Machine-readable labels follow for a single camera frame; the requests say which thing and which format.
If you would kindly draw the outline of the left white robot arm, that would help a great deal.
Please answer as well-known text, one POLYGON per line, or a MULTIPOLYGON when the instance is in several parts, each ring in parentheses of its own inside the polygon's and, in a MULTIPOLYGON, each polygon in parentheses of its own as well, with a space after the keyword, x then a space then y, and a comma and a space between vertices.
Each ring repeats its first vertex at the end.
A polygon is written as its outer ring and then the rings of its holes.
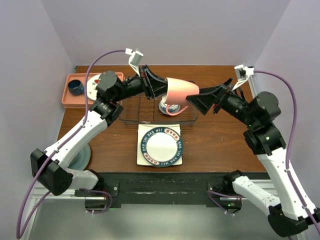
POLYGON ((104 190, 102 178, 93 170, 70 169, 71 161, 119 117, 124 109, 120 101, 139 94, 154 99, 167 92, 168 83, 144 65, 125 81, 121 81, 114 71, 105 71, 100 74, 96 89, 96 100, 83 119, 46 150, 37 148, 30 155, 34 179, 55 196, 68 189, 86 189, 92 196, 99 196, 104 190))

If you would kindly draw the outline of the blue floral small bowl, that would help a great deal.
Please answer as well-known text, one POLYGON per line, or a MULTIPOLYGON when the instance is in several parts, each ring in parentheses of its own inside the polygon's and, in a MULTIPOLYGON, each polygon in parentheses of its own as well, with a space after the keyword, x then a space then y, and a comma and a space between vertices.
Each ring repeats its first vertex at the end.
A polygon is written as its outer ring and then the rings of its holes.
POLYGON ((164 103, 163 100, 161 99, 158 103, 158 108, 165 115, 170 115, 170 114, 175 115, 175 114, 179 113, 181 106, 173 104, 173 105, 170 105, 167 110, 167 104, 164 103))

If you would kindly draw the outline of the pink mug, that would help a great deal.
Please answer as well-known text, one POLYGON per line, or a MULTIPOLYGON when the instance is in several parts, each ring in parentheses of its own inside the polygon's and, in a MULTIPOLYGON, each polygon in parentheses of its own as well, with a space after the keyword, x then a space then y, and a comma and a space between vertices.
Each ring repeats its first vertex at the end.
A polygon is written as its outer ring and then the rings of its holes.
POLYGON ((169 116, 176 116, 185 111, 191 104, 187 96, 197 95, 200 93, 199 87, 190 81, 167 77, 164 80, 167 83, 167 91, 162 96, 162 102, 166 104, 166 113, 169 116), (176 113, 169 112, 172 105, 183 107, 176 113))

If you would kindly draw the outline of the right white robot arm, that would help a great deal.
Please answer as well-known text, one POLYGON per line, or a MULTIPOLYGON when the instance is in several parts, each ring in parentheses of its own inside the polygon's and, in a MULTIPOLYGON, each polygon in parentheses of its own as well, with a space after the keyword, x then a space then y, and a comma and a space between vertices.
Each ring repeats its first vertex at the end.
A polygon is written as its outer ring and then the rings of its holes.
POLYGON ((223 177, 223 192, 230 197, 244 197, 266 216, 273 231, 282 238, 298 235, 310 225, 318 227, 320 209, 303 190, 286 159, 289 147, 273 121, 281 113, 277 97, 262 91, 248 102, 244 94, 232 89, 231 79, 200 89, 186 100, 203 115, 224 110, 247 126, 244 139, 267 171, 277 196, 257 186, 244 173, 233 171, 223 177))

